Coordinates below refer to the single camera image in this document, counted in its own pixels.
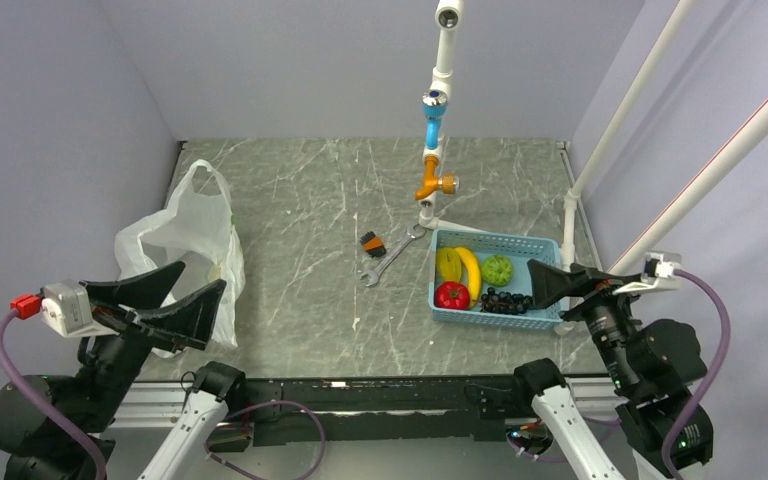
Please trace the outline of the dark fake grape bunch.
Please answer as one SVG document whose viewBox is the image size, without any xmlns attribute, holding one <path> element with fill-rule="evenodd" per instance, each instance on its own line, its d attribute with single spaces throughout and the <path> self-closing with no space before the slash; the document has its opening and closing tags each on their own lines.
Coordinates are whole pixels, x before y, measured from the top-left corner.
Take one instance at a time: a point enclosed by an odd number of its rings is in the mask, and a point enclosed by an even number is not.
<svg viewBox="0 0 768 480">
<path fill-rule="evenodd" d="M 533 308 L 533 298 L 530 295 L 487 289 L 480 296 L 481 311 L 500 315 L 524 315 Z"/>
</svg>

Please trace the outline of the green fake fruit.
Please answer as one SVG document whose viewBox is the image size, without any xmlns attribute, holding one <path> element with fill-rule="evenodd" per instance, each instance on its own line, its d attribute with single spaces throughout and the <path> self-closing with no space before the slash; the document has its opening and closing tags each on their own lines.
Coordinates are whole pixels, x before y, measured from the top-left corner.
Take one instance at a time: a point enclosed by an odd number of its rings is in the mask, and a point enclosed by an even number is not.
<svg viewBox="0 0 768 480">
<path fill-rule="evenodd" d="M 512 261 L 504 255 L 487 257 L 480 265 L 483 281 L 493 287 L 508 285 L 514 276 Z"/>
</svg>

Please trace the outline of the white plastic shopping bag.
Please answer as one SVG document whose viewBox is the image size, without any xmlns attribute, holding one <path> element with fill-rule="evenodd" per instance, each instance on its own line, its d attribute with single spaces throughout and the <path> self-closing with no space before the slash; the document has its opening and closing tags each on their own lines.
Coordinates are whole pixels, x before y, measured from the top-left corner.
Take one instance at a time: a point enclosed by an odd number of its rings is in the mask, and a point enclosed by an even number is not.
<svg viewBox="0 0 768 480">
<path fill-rule="evenodd" d="M 166 207 L 118 232 L 114 255 L 121 279 L 181 260 L 186 269 L 163 304 L 169 305 L 221 279 L 212 346 L 238 346 L 235 305 L 246 279 L 241 241 L 231 208 L 230 185 L 208 161 L 194 161 L 173 189 Z"/>
</svg>

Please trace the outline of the yellow fake banana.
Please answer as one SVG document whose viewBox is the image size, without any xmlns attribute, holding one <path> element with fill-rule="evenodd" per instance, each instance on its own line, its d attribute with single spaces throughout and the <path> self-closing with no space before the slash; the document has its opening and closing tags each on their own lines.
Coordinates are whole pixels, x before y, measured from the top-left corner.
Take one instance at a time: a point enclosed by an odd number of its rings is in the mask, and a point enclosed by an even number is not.
<svg viewBox="0 0 768 480">
<path fill-rule="evenodd" d="M 466 286 L 470 295 L 470 307 L 474 307 L 478 303 L 483 289 L 483 278 L 478 258 L 471 250 L 462 246 L 456 247 L 455 252 L 459 255 L 467 271 Z"/>
</svg>

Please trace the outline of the red fake fruit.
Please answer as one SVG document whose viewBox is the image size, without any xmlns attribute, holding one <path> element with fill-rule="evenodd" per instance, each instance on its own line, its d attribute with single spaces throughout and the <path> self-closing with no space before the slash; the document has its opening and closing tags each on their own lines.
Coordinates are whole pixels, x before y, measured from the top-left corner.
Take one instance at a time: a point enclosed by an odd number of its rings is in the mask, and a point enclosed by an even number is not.
<svg viewBox="0 0 768 480">
<path fill-rule="evenodd" d="M 468 288 L 459 282 L 443 282 L 433 294 L 433 305 L 440 309 L 467 310 L 471 304 Z"/>
</svg>

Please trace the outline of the yellow fake star fruit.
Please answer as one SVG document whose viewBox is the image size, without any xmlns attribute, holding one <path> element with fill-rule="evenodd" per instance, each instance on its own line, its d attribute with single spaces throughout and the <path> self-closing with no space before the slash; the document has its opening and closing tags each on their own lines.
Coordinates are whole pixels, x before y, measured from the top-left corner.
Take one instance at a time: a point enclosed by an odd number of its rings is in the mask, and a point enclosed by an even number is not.
<svg viewBox="0 0 768 480">
<path fill-rule="evenodd" d="M 438 249 L 435 257 L 435 268 L 442 282 L 461 282 L 463 264 L 455 248 L 443 247 Z"/>
</svg>

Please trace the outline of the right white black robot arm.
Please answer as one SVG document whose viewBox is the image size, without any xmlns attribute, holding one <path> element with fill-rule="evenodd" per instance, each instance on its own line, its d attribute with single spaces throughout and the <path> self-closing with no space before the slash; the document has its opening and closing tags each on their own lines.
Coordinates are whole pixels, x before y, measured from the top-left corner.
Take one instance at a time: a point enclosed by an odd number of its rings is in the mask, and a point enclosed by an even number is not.
<svg viewBox="0 0 768 480">
<path fill-rule="evenodd" d="M 579 264 L 561 270 L 536 259 L 528 263 L 535 306 L 580 298 L 561 317 L 587 327 L 622 400 L 615 411 L 643 479 L 700 479 L 713 454 L 713 425 L 700 403 L 727 346 L 706 365 L 691 325 L 659 319 L 642 326 L 631 312 L 641 295 L 677 289 L 681 262 L 675 253 L 649 252 L 642 272 L 625 276 Z M 621 478 L 553 361 L 516 368 L 510 392 L 517 411 L 535 414 L 546 426 L 577 478 Z"/>
</svg>

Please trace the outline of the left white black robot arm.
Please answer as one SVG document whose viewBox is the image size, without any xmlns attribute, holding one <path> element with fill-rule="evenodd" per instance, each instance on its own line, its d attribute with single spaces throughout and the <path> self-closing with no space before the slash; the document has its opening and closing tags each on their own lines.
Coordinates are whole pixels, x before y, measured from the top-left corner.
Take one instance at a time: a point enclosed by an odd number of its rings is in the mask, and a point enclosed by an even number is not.
<svg viewBox="0 0 768 480">
<path fill-rule="evenodd" d="M 104 479 L 115 444 L 103 438 L 155 350 L 202 350 L 227 284 L 214 280 L 177 301 L 176 261 L 117 281 L 63 281 L 14 298 L 0 322 L 0 451 L 9 479 Z M 9 358 L 9 322 L 39 317 L 79 342 L 72 376 L 24 375 Z"/>
</svg>

